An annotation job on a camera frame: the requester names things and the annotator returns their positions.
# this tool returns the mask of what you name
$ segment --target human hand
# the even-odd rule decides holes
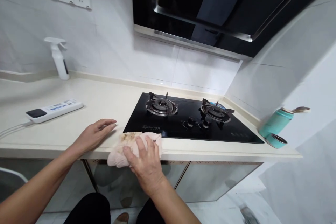
[[[136,157],[128,146],[124,147],[124,154],[142,189],[149,197],[152,197],[160,190],[161,183],[167,180],[161,168],[159,147],[149,136],[146,136],[147,150],[139,136],[135,140],[139,148],[139,157]]]
[[[116,122],[114,119],[100,119],[90,124],[69,149],[79,156],[96,149],[103,142],[105,136],[116,127]]]

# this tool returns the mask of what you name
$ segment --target white spray bottle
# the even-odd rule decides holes
[[[55,65],[58,71],[58,75],[62,80],[68,80],[70,78],[69,76],[69,72],[67,69],[67,66],[65,64],[65,60],[64,57],[60,51],[60,49],[58,48],[58,45],[62,46],[64,49],[65,46],[62,44],[65,42],[65,40],[63,39],[58,39],[58,38],[52,38],[52,37],[47,37],[44,39],[44,41],[46,42],[50,42],[50,48],[51,48],[51,55],[52,58],[55,61]]]

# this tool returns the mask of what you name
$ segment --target black glass cooktop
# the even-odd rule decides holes
[[[233,110],[226,113],[228,111],[221,104],[206,100],[142,93],[124,132],[155,132],[164,138],[264,143],[231,114]]]

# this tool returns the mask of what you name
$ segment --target kitchen counter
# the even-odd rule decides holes
[[[226,108],[225,99],[214,94],[179,90],[172,87],[132,81],[108,82],[72,77],[68,81],[49,78],[31,83],[0,80],[0,131],[25,123],[25,112],[67,99],[77,99],[84,107],[50,121],[33,124],[0,136],[0,157],[55,158],[65,150],[89,124],[101,118],[116,119],[117,127],[100,147],[87,153],[86,159],[107,159],[112,147],[131,116],[142,92],[194,100],[206,98]],[[234,115],[256,135],[256,127],[238,111]],[[200,141],[163,138],[162,160],[278,162],[292,161],[302,156],[289,146],[275,149],[265,144]]]

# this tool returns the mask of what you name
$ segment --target thermos lid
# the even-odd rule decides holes
[[[280,108],[280,110],[282,110],[282,111],[284,111],[288,114],[294,114],[294,113],[299,114],[299,113],[309,113],[310,112],[310,108],[308,108],[308,107],[297,107],[294,110],[288,110],[288,109],[282,107],[282,108]]]
[[[308,107],[297,107],[296,109],[293,110],[294,113],[309,113],[310,108]]]

